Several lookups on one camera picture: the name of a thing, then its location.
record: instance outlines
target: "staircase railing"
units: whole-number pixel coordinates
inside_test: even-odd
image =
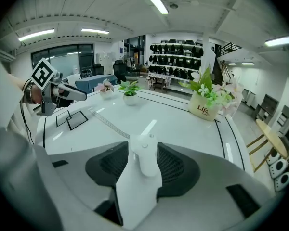
[[[233,52],[233,51],[236,51],[238,49],[241,49],[242,47],[234,44],[234,43],[229,43],[229,44],[226,44],[225,46],[221,47],[221,51],[218,52],[218,56],[217,57],[220,57],[220,56],[223,56],[223,55],[226,55],[230,52]]]
[[[221,71],[224,82],[229,82],[231,79],[231,75],[229,73],[229,70],[225,64],[225,61],[221,61]]]

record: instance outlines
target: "blue table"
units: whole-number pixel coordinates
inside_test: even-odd
[[[117,77],[114,75],[95,75],[76,80],[75,84],[80,90],[85,91],[86,93],[91,93],[92,88],[96,87],[98,83],[102,83],[104,79],[109,79],[109,82],[113,85],[117,83]]]

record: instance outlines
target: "white flower pot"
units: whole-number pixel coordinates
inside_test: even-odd
[[[218,105],[213,105],[211,107],[207,107],[208,99],[198,95],[195,91],[193,92],[192,98],[188,104],[188,110],[190,113],[201,117],[202,119],[213,121],[217,112],[219,111]]]
[[[127,105],[135,105],[137,103],[138,96],[137,94],[134,96],[123,95],[123,100]]]
[[[109,98],[111,98],[112,95],[113,95],[113,93],[114,93],[114,92],[113,92],[112,90],[107,90],[107,91],[104,91],[104,92],[100,91],[101,97],[102,97],[103,99],[109,99]]]

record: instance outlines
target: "speaker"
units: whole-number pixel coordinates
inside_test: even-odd
[[[274,188],[276,192],[280,192],[289,184],[289,172],[283,173],[274,180]]]
[[[273,179],[280,176],[288,168],[288,162],[285,159],[279,159],[269,167],[270,175]]]
[[[272,165],[273,163],[275,163],[278,159],[280,159],[280,154],[276,151],[276,150],[273,150],[273,152],[271,153],[271,155],[269,155],[268,159],[266,160],[266,162],[268,163],[268,165]]]

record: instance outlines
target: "measuring tape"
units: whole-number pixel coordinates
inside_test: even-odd
[[[102,115],[98,114],[96,111],[89,109],[89,111],[96,116],[100,121],[105,123],[107,126],[109,126],[112,130],[117,132],[119,135],[123,136],[124,138],[127,138],[128,140],[130,139],[130,135],[123,132],[122,130],[118,129],[115,125],[113,125],[110,121],[108,121],[105,117]]]

